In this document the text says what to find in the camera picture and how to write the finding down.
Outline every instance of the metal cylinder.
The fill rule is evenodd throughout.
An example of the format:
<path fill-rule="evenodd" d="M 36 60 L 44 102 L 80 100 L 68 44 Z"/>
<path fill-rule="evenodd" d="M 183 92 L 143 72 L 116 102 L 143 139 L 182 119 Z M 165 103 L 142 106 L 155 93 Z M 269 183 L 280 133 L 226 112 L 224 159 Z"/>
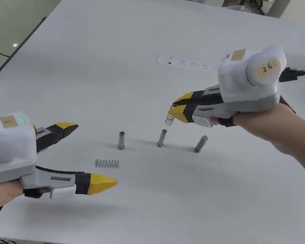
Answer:
<path fill-rule="evenodd" d="M 125 148 L 125 146 L 124 146 L 124 135 L 125 135 L 124 131 L 120 131 L 120 133 L 118 134 L 117 149 L 119 149 L 119 150 L 123 150 Z"/>
<path fill-rule="evenodd" d="M 201 139 L 199 140 L 198 144 L 196 145 L 194 151 L 196 153 L 201 152 L 202 148 L 204 145 L 207 143 L 208 137 L 207 136 L 202 136 Z"/>
<path fill-rule="evenodd" d="M 159 140 L 157 142 L 157 147 L 162 147 L 164 145 L 164 140 L 165 140 L 165 137 L 166 137 L 166 133 L 167 133 L 167 130 L 163 129 L 162 133 L 161 133 L 161 136 L 159 137 Z"/>

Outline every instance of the table surface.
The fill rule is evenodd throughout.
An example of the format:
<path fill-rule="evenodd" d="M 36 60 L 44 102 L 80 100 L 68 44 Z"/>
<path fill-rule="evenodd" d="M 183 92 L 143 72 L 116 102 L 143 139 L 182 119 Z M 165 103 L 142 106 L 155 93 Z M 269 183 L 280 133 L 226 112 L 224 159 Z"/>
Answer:
<path fill-rule="evenodd" d="M 156 147 L 174 99 L 217 74 L 157 64 L 217 64 L 228 49 L 280 44 L 305 57 L 305 25 L 187 1 L 62 1 L 0 73 L 0 115 L 79 128 L 38 165 L 116 177 L 116 187 L 61 200 L 20 197 L 0 237 L 59 243 L 305 243 L 305 171 L 241 128 L 178 121 Z M 305 118 L 305 78 L 280 91 Z M 116 149 L 119 131 L 126 149 Z M 200 154 L 192 152 L 202 135 Z M 94 167 L 96 158 L 119 169 Z"/>

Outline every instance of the metal spring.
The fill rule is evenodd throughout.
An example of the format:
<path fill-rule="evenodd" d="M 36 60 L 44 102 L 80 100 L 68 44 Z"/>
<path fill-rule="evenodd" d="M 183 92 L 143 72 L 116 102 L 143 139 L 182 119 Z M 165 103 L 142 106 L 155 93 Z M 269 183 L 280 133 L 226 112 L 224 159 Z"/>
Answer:
<path fill-rule="evenodd" d="M 201 152 L 203 146 L 207 143 L 208 137 L 207 136 L 202 136 L 201 139 L 199 140 L 197 146 L 195 147 L 194 151 L 196 153 Z"/>
<path fill-rule="evenodd" d="M 96 159 L 95 166 L 99 168 L 118 168 L 119 160 L 116 159 Z"/>
<path fill-rule="evenodd" d="M 172 125 L 173 124 L 173 122 L 174 122 L 174 117 L 172 116 L 172 115 L 170 115 L 169 113 L 167 114 L 167 117 L 166 117 L 166 119 L 165 119 L 165 124 L 167 125 L 167 126 L 170 126 L 170 125 Z"/>

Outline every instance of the beige label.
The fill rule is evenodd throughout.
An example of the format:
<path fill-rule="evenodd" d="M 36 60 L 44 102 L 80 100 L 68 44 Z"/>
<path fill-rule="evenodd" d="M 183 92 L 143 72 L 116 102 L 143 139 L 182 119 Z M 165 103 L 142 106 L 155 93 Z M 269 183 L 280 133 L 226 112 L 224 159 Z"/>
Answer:
<path fill-rule="evenodd" d="M 246 49 L 242 49 L 242 50 L 237 50 L 233 53 L 232 59 L 231 61 L 239 61 L 242 60 L 244 58 Z"/>
<path fill-rule="evenodd" d="M 256 73 L 260 77 L 260 80 L 264 80 L 270 76 L 272 76 L 274 73 L 276 73 L 280 69 L 280 63 L 279 60 L 274 58 L 271 58 L 263 65 L 260 65 L 256 69 Z"/>
<path fill-rule="evenodd" d="M 4 126 L 4 128 L 11 128 L 11 127 L 18 126 L 15 116 L 13 116 L 13 115 L 0 117 L 0 120 L 1 120 L 1 123 Z"/>

